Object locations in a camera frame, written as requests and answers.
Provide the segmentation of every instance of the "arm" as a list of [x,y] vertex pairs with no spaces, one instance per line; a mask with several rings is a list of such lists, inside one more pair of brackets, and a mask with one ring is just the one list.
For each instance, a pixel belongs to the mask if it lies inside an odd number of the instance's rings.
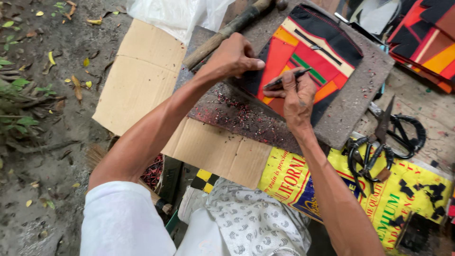
[[234,33],[192,80],[134,124],[93,170],[88,190],[109,181],[137,182],[199,98],[228,76],[265,67],[250,43]]
[[293,72],[297,69],[283,74],[283,88],[264,89],[264,95],[285,98],[284,117],[311,170],[319,211],[332,245],[338,255],[383,256],[378,235],[365,211],[318,145],[310,124],[316,87],[308,73],[299,77],[296,85]]

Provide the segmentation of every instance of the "dirt ground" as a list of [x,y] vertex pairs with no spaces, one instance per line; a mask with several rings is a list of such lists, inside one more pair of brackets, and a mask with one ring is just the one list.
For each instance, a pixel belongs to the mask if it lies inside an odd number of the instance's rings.
[[[9,20],[5,18],[8,11],[22,21],[15,21],[14,24],[20,28],[19,31],[12,27],[1,29],[0,49],[3,49],[9,35],[14,35],[15,41],[25,37],[30,30],[36,30],[37,35],[11,44],[7,52],[0,50],[0,55],[15,63],[15,69],[32,63],[29,70],[21,72],[22,77],[35,81],[39,87],[51,83],[57,96],[67,97],[63,114],[60,116],[49,113],[46,108],[36,109],[44,115],[43,118],[34,118],[40,122],[44,131],[40,136],[46,143],[56,144],[71,140],[80,142],[42,154],[21,154],[10,149],[8,154],[2,157],[4,166],[0,170],[0,255],[79,254],[84,193],[89,175],[85,150],[93,142],[102,145],[108,143],[108,131],[91,119],[106,77],[102,79],[97,92],[98,78],[87,74],[85,70],[96,76],[102,75],[105,66],[114,60],[132,18],[123,13],[110,13],[103,18],[100,26],[86,22],[87,18],[98,20],[99,16],[107,11],[116,11],[117,6],[125,4],[123,0],[73,0],[78,6],[72,20],[58,12],[69,12],[71,6],[61,0],[63,8],[58,8],[56,5],[61,4],[57,2],[12,0],[12,5],[4,2],[4,18],[1,23]],[[38,11],[44,12],[44,15],[36,16]],[[49,74],[43,75],[43,66],[49,60],[49,51],[60,51],[62,55],[55,57],[56,65]],[[98,56],[90,59],[90,64],[84,67],[84,59],[96,51],[100,51]],[[64,82],[73,74],[82,83],[93,83],[91,89],[82,89],[81,104],[75,97],[72,83]],[[49,108],[55,112],[53,105]],[[69,154],[73,160],[72,165],[69,157],[59,160],[69,149],[72,149]],[[39,181],[39,188],[30,186],[34,181]],[[72,185],[75,183],[81,185],[74,188]],[[50,206],[44,208],[39,198],[52,200],[55,209]],[[28,200],[32,200],[29,207],[26,206]]]

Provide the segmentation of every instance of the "cardboard box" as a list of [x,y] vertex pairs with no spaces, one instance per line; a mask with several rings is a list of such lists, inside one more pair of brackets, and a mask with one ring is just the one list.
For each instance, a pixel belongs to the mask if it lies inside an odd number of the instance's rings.
[[[172,95],[186,52],[182,47],[166,32],[133,20],[93,119],[123,135]],[[184,118],[162,153],[255,189],[271,150],[270,145]]]

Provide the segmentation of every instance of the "white plastic sheet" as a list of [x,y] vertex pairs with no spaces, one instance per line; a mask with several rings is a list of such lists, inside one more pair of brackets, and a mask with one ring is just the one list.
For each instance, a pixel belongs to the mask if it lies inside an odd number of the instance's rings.
[[195,25],[218,31],[228,5],[235,0],[127,0],[130,16],[155,25],[185,45]]

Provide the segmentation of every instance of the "green stripe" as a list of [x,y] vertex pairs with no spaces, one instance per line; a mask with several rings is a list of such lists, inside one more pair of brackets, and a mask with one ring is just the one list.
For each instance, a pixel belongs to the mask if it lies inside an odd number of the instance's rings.
[[[300,65],[302,65],[302,67],[304,67],[304,68],[309,68],[310,67],[310,65],[305,63],[299,56],[297,56],[297,54],[294,53],[292,55],[292,58],[296,62],[298,62]],[[317,78],[321,82],[321,84],[325,84],[327,82],[327,80],[325,80],[324,77],[322,77],[316,70],[314,70],[314,68],[311,69],[309,72],[310,72],[310,74],[313,75],[313,77]]]

